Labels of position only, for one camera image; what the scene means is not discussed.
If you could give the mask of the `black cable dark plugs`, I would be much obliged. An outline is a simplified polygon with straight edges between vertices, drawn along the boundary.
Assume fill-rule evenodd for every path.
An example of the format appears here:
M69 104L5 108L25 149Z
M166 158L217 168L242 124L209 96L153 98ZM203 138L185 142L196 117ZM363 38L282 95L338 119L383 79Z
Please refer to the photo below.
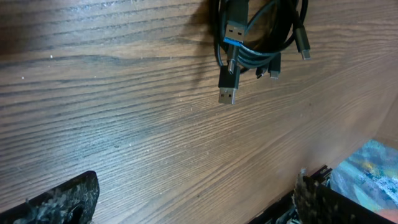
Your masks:
M260 78L267 70L278 77L282 51L292 43L302 55L310 50L304 26L308 0L267 1L252 18L248 18L249 1L212 1L209 10L215 58L221 67L221 53L225 52L227 65L240 65L241 73L255 69ZM244 37L264 16L269 17L265 20L268 31L262 39L245 43Z

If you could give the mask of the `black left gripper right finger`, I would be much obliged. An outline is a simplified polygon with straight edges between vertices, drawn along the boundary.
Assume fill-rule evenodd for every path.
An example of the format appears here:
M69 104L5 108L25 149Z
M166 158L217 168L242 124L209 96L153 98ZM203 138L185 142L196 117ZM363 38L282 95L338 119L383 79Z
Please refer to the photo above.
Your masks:
M294 187L294 205L301 223L389 224L390 220L325 187L301 170Z

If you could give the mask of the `black USB cable removed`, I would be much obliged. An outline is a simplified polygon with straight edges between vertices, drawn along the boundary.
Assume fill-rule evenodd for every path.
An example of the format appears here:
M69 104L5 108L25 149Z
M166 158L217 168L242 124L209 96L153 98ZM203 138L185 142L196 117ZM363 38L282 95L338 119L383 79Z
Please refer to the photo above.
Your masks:
M215 35L216 59L220 63L219 102L233 105L238 90L240 67L239 49L243 45L248 25L248 2L219 1Z

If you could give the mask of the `black cable silver plugs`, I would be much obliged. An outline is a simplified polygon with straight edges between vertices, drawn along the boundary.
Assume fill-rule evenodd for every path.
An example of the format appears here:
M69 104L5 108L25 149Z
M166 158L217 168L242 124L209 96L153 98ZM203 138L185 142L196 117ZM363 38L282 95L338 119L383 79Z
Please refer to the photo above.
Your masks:
M255 69L256 77L261 78L267 72L277 79L281 70L282 51L292 43L304 60L311 58L310 43L304 21L309 0L270 1L261 7L249 21L248 29L265 13L275 14L269 37L263 44L251 49L243 45L239 50L238 62L243 66L241 73Z

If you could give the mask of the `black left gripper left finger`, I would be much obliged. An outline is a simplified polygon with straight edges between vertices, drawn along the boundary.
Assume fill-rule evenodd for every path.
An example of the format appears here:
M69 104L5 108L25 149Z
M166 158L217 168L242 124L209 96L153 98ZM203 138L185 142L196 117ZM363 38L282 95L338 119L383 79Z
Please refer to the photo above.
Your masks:
M1 213L1 223L89 224L100 195L96 172L86 171Z

